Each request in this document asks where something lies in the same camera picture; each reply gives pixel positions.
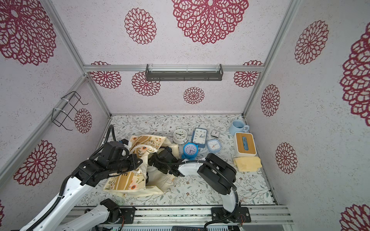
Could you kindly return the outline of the cream printed canvas bag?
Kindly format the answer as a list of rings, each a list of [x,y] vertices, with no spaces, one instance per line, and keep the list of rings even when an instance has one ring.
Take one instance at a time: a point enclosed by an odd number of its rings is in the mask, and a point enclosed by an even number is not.
[[[130,153],[137,155],[143,162],[135,170],[118,177],[108,179],[103,187],[104,192],[115,196],[144,197],[164,194],[176,179],[169,173],[162,173],[158,168],[150,166],[148,161],[155,152],[171,148],[172,154],[179,159],[179,147],[167,137],[156,135],[131,136],[129,139]]]

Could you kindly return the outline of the bright blue round alarm clock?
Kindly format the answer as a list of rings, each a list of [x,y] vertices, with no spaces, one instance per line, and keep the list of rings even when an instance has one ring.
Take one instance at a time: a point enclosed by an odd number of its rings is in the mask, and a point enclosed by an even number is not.
[[[198,146],[194,143],[188,142],[183,147],[183,159],[195,160],[198,155]]]

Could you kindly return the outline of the white round alarm clock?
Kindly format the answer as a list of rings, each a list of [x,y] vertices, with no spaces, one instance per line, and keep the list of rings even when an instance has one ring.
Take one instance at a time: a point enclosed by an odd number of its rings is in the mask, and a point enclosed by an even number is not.
[[[188,141],[188,133],[184,129],[177,129],[173,132],[173,142],[176,144],[185,144]]]

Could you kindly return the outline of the dark blue square alarm clock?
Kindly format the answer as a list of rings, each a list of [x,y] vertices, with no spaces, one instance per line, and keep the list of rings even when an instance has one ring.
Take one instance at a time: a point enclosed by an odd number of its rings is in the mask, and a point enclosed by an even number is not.
[[[195,145],[198,146],[198,148],[205,148],[206,141],[207,141],[207,134],[208,131],[203,128],[195,128],[192,133],[191,141]]]

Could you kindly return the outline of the light blue square alarm clock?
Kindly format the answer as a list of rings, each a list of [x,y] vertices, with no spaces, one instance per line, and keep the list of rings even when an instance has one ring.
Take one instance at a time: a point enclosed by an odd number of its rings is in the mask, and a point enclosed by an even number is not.
[[[206,146],[208,151],[213,154],[219,153],[222,149],[222,145],[217,139],[208,140]]]

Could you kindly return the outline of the small grey alarm clock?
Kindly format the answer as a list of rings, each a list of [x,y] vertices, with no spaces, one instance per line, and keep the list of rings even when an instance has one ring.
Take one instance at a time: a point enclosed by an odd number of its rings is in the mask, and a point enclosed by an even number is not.
[[[219,130],[212,130],[211,131],[211,136],[212,137],[219,138],[220,137],[220,134],[221,134],[221,132]]]

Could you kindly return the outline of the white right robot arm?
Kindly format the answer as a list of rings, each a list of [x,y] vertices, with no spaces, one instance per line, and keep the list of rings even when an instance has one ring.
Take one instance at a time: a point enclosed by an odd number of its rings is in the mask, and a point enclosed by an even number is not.
[[[149,158],[148,164],[164,174],[175,177],[200,176],[221,195],[224,211],[227,214],[236,212],[239,206],[235,185],[237,171],[219,156],[209,153],[199,160],[178,159],[166,147],[161,152],[154,153]]]

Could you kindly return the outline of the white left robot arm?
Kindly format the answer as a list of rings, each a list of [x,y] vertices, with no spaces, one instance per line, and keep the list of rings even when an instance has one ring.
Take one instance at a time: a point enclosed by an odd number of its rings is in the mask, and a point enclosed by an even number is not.
[[[59,193],[33,220],[22,227],[22,230],[86,231],[104,222],[119,222],[119,206],[111,199],[105,199],[93,210],[71,222],[61,224],[76,203],[102,180],[139,168],[143,160],[136,154],[130,154],[128,144],[128,141],[110,141],[103,144],[63,180]]]

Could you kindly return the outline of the black keyboard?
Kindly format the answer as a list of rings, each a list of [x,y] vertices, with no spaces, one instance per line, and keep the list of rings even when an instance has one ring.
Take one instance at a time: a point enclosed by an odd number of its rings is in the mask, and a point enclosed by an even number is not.
[[[201,227],[173,226],[172,231],[208,231]]]

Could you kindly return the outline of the light blue mug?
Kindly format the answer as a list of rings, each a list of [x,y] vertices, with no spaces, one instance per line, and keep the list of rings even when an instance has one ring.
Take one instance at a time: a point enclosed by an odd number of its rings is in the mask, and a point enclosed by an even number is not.
[[[250,126],[246,125],[242,120],[233,120],[230,127],[229,133],[234,136],[237,132],[249,132]]]

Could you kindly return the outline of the white wooden tissue box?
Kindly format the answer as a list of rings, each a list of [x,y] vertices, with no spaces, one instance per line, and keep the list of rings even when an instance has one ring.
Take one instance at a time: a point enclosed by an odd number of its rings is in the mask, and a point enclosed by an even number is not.
[[[234,135],[235,157],[254,157],[257,155],[254,137],[251,133],[236,132]]]

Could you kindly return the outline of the yellow folded cloth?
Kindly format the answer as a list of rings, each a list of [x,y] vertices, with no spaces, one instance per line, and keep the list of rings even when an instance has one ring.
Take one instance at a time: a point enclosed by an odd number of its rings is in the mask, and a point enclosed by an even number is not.
[[[236,157],[233,162],[239,172],[256,172],[262,168],[259,157]]]

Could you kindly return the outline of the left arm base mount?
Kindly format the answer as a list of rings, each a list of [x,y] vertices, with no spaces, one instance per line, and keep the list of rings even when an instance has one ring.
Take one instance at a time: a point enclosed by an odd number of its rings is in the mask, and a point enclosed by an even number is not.
[[[119,210],[113,212],[113,215],[109,215],[108,220],[106,220],[102,224],[104,225],[133,224],[136,211],[137,209],[134,207],[119,208]]]

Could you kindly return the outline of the black wall shelf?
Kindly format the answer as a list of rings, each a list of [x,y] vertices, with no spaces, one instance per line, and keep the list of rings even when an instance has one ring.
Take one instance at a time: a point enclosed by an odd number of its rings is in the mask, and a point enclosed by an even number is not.
[[[153,66],[147,65],[147,81],[221,81],[224,71],[222,65],[202,66]]]

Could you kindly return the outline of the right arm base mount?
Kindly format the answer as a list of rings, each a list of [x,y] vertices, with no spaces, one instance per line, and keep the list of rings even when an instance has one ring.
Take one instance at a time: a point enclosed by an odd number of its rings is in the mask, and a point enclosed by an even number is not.
[[[250,223],[251,216],[247,207],[237,208],[236,212],[228,212],[222,207],[211,208],[212,221],[221,223]]]

